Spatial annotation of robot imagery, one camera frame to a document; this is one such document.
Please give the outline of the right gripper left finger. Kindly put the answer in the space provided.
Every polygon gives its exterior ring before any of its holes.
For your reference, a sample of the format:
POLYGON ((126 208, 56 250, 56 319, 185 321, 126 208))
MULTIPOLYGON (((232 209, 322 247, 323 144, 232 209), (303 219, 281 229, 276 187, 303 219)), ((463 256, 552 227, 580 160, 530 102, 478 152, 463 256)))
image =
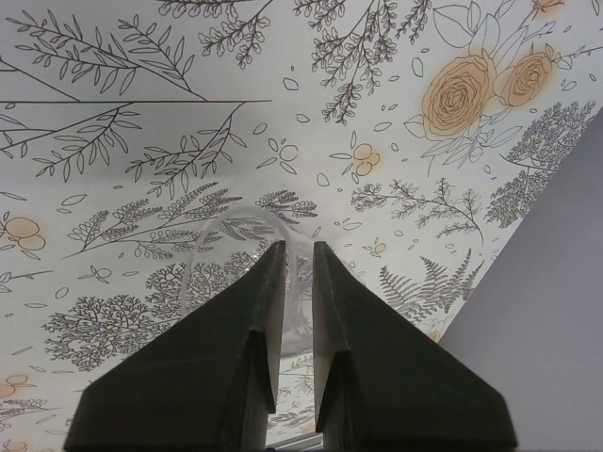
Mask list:
POLYGON ((67 451, 262 451, 276 408, 285 242, 94 381, 67 451))

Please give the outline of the small clear glass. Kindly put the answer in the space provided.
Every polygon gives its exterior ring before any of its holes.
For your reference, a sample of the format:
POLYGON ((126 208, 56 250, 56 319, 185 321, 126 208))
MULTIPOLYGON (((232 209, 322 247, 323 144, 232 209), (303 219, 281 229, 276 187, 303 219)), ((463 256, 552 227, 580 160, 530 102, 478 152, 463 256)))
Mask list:
POLYGON ((293 224, 277 214, 259 206, 240 206, 231 212, 219 215, 198 230, 199 236, 185 263, 183 281, 179 292, 179 314, 184 319, 192 310, 194 297, 191 287, 192 269, 197 254, 206 244, 210 234, 234 220, 248 218, 257 220, 261 226, 269 228, 272 240, 285 241, 285 310, 281 356, 292 358, 311 351, 312 326, 310 292, 312 288, 312 240, 301 234, 293 224))

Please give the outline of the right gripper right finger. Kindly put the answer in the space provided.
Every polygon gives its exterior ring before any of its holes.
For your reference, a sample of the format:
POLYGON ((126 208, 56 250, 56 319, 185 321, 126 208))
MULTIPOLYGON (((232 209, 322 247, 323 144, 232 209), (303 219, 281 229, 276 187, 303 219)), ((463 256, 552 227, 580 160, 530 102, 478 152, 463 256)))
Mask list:
POLYGON ((326 451, 514 451, 504 397, 313 249, 316 430, 326 451))

